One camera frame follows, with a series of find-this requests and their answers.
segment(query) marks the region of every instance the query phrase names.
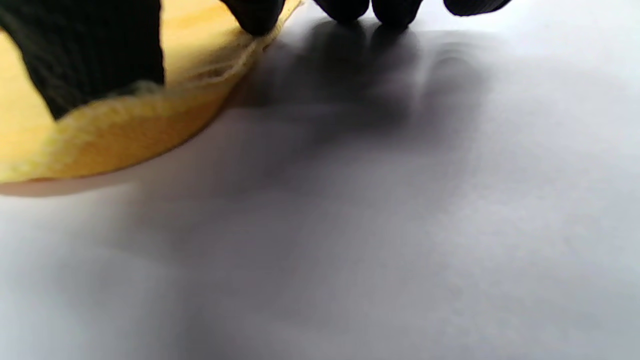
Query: yellow fabric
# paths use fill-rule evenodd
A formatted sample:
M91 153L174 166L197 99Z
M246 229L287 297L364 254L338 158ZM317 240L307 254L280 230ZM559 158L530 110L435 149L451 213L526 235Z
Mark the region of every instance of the yellow fabric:
M0 183L84 177L149 160L184 143L220 110L284 21L264 38L241 30L215 0L164 0L164 88L104 99L54 122L20 54L0 31Z

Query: gray surface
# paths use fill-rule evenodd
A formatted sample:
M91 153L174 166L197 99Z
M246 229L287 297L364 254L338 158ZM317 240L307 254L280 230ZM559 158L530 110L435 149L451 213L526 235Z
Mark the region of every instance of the gray surface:
M309 4L191 143L0 187L0 358L638 358L640 5L573 3Z

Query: gloved hand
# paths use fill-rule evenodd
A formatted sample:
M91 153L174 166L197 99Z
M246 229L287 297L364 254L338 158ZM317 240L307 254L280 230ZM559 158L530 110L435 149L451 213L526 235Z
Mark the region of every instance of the gloved hand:
M240 25L253 35L264 35L282 11L284 0L222 0ZM372 4L380 22L406 28L415 20L423 0L314 0L332 19L340 23L358 20ZM500 10L511 0L444 0L453 15L472 16Z
M269 33L285 0L222 0L254 36ZM315 0L340 23L370 0ZM407 27L422 0L371 0L377 18ZM510 0L444 0L459 16L494 12ZM0 28L22 52L29 76L55 119L91 101L131 94L136 83L164 84L161 0L0 0Z

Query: yellow cloth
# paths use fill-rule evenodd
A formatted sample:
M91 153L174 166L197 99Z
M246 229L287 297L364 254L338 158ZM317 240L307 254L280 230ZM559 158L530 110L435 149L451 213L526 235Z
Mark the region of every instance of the yellow cloth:
M18 50L0 31L0 183L84 177L130 167L205 128L234 85L277 36L252 38L215 0L163 0L166 87L78 108L54 122Z

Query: black glove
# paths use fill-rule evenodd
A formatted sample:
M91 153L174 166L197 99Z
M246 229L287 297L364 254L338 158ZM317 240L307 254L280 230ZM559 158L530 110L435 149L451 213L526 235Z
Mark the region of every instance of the black glove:
M331 18L341 23L356 21L369 9L369 0L315 0ZM503 8L511 0L444 0L453 15L472 16ZM371 0L380 22L396 28L409 26L418 14L422 0Z
M137 81L164 83L160 0L0 0L0 26L56 119Z
M285 0L222 0L249 34L267 35L278 22Z

